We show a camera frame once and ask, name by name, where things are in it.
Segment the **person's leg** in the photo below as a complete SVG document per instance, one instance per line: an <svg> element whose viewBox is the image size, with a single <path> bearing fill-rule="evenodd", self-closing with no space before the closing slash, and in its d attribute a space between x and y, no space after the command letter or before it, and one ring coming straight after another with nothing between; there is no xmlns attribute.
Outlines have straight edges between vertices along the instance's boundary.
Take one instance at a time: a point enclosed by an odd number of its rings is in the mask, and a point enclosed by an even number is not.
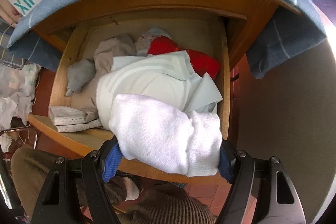
<svg viewBox="0 0 336 224"><path fill-rule="evenodd" d="M59 156L44 151L22 147L16 150L11 160L11 172L21 204L29 218L32 217L42 185ZM80 206L87 205L83 180L76 179ZM126 187L121 177L112 178L105 184L111 203L126 199Z"/></svg>
<svg viewBox="0 0 336 224"><path fill-rule="evenodd" d="M172 184L153 186L138 204L118 217L124 224L213 224L216 221L208 206Z"/></svg>

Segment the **wooden drawer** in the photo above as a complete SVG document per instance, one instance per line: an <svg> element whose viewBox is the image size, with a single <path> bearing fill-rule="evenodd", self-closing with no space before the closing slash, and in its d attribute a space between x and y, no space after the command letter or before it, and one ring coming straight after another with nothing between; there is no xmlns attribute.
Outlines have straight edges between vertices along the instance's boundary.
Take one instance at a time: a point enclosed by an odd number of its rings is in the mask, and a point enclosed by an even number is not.
<svg viewBox="0 0 336 224"><path fill-rule="evenodd" d="M172 35L181 47L204 52L221 64L215 80L223 101L218 104L221 132L227 139L230 110L230 69L226 33L221 17L200 10L154 9L105 16L77 25L62 55L53 84L51 106L76 108L78 96L66 97L67 68L83 58L92 58L98 44L107 38L127 33L135 42L151 27L159 27ZM99 149L105 140L113 137L107 130L94 128L76 133L58 133L48 117L29 115L29 122L68 149L85 156ZM219 175L187 178L167 174L137 160L122 159L119 170L153 179L188 183L226 183Z"/></svg>

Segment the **tile floor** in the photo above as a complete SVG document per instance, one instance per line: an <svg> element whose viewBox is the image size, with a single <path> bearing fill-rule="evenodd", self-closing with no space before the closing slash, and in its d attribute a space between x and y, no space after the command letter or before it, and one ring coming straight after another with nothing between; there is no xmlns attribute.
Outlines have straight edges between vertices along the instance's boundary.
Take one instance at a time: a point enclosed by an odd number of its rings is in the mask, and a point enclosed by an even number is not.
<svg viewBox="0 0 336 224"><path fill-rule="evenodd" d="M238 73L238 68L234 68L231 72L231 77L234 77ZM53 80L55 73L49 70L43 69L41 71L39 86L36 89L36 103L33 106L33 114L47 116L48 115L48 102L50 100L51 88L53 86ZM231 135L231 141L236 144L238 137L239 126L239 80L231 83L231 111L233 115L230 117L229 133ZM79 155L73 153L69 149L56 143L42 132L39 133L38 149L51 152L54 154L62 155L70 159L78 158ZM154 180L143 178L142 184L144 188L148 188L154 184ZM219 215L221 208L224 205L226 197L230 190L230 185L208 185L208 184L189 184L185 190L191 197L197 198L203 204L206 204L211 212L215 215ZM127 201L118 206L121 209L127 208L129 205L137 202ZM254 210L256 206L256 199L250 196L247 212L244 218L243 224L250 224L252 222Z"/></svg>

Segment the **white sock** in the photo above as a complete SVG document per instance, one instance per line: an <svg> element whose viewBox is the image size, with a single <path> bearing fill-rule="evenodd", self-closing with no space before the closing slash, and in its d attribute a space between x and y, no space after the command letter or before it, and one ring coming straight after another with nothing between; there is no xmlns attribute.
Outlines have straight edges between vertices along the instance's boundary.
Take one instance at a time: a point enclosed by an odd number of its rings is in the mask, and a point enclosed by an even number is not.
<svg viewBox="0 0 336 224"><path fill-rule="evenodd" d="M135 200L139 197L140 191L137 185L128 177L123 177L125 186L126 186L126 200Z"/></svg>

